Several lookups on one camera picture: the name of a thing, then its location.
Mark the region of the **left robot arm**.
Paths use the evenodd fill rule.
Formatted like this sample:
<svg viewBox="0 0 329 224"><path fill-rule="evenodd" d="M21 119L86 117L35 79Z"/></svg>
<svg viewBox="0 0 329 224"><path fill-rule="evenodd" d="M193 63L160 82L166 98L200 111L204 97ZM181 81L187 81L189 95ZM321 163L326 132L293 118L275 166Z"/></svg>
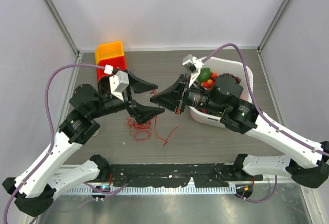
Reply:
<svg viewBox="0 0 329 224"><path fill-rule="evenodd" d="M51 134L52 141L37 160L21 175L6 178L2 185L11 195L16 207L23 213L37 217L69 189L95 180L105 182L111 174L111 165L100 155L93 155L73 170L56 175L62 164L79 150L100 128L95 119L126 110L142 125L164 112L163 108L144 106L132 98L158 88L129 70L118 70L107 78L107 91L100 94L90 84L78 86L69 100L73 110Z"/></svg>

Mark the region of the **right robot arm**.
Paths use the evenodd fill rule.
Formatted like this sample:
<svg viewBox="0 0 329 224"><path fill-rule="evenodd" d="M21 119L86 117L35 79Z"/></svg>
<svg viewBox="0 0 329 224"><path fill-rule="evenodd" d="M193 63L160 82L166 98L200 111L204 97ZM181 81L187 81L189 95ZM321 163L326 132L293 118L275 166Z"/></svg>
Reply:
<svg viewBox="0 0 329 224"><path fill-rule="evenodd" d="M217 77L210 90L205 90L190 86L182 74L150 101L177 114L189 106L219 115L225 128L259 139L282 152L281 156L237 155L232 167L237 180L256 175L283 176L313 189L328 180L328 142L314 142L293 133L241 99L242 91L243 87L230 75Z"/></svg>

